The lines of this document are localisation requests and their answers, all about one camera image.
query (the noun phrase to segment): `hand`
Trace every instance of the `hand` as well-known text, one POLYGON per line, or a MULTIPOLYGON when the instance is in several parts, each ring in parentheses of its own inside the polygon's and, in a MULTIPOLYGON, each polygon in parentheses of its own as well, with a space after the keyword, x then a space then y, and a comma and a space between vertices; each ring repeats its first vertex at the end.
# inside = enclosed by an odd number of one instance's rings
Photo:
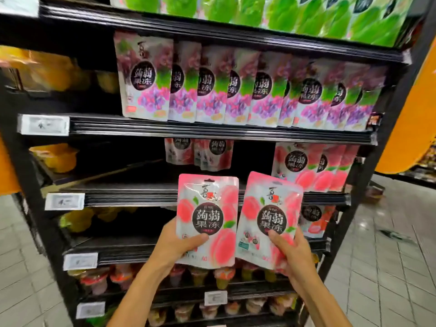
POLYGON ((176 218, 173 218, 162 228, 161 235, 147 263, 155 264, 157 268, 161 267, 163 279, 170 273, 174 263, 185 252, 199 247, 208 239, 209 236, 205 233, 183 240, 178 238, 176 235, 176 218))
POLYGON ((295 291, 304 299, 308 292, 308 285, 321 281, 312 260, 308 241, 299 227, 295 233, 294 245, 290 245, 284 237, 273 230, 268 232, 268 236, 271 242, 285 254, 288 261, 286 272, 289 281, 295 291))

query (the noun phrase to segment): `supermarket aisle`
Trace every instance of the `supermarket aisle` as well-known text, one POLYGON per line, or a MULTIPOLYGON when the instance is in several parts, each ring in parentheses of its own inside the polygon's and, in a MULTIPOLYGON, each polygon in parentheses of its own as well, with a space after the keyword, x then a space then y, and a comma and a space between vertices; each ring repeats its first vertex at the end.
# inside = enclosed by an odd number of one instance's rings
POLYGON ((386 198, 359 207, 325 284, 354 327, 434 326, 436 190, 377 175, 373 180, 386 187, 386 198), (419 246, 395 242, 378 228, 410 236, 419 246))
POLYGON ((11 196, 0 196, 2 327, 71 327, 47 259, 38 254, 11 196))

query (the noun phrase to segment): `right hand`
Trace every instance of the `right hand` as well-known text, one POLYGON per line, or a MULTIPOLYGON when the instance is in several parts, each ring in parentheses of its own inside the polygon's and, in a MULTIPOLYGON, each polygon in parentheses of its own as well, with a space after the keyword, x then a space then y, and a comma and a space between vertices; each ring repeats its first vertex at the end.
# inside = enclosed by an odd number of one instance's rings
POLYGON ((302 234, 301 229, 297 228, 294 245, 290 245, 284 237, 273 230, 268 232, 268 236, 271 242, 286 256, 288 261, 286 272, 292 287, 300 296, 305 297, 308 286, 313 282, 320 281, 320 278, 312 260, 309 243, 302 234))

